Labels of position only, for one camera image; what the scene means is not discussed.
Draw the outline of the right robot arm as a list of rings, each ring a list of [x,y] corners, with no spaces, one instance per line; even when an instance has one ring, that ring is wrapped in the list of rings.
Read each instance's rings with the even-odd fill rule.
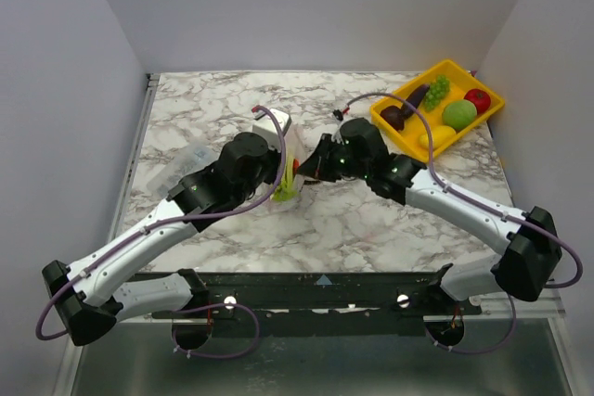
[[[379,129],[363,118],[346,122],[336,135],[323,134],[297,173],[322,182],[360,179],[377,196],[436,215],[493,251],[439,270],[426,294],[436,313],[450,313],[462,300],[497,292],[535,301],[562,257],[548,211],[510,208],[467,190],[456,195],[444,180],[433,179],[425,163],[390,152]]]

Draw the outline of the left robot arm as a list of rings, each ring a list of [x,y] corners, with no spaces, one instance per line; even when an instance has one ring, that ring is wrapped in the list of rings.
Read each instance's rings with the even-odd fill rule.
[[[132,229],[78,261],[47,264],[42,277],[50,301],[42,314],[55,310],[76,346],[100,339],[136,306],[136,299],[116,299],[122,284],[166,250],[257,207],[249,197],[262,183],[278,185],[286,158],[283,135],[237,134],[215,162],[183,177]]]

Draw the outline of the toy green onion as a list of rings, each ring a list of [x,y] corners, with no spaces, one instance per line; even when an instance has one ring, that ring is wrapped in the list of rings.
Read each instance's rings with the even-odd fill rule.
[[[292,171],[292,163],[295,158],[289,157],[281,177],[278,187],[272,194],[271,199],[276,202],[284,202],[293,199],[297,194],[296,186],[294,185],[294,173]]]

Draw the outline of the clear zip top bag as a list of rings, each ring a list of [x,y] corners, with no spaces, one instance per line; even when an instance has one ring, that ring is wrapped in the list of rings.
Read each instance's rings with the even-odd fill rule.
[[[303,144],[303,132],[302,129],[298,125],[292,125],[285,136],[285,143],[286,143],[286,162],[289,157],[293,157],[300,162],[301,164],[305,161],[306,153],[305,147]],[[294,175],[294,185],[296,186],[298,194],[293,198],[297,198],[300,196],[300,193],[304,186],[304,178],[298,174]]]

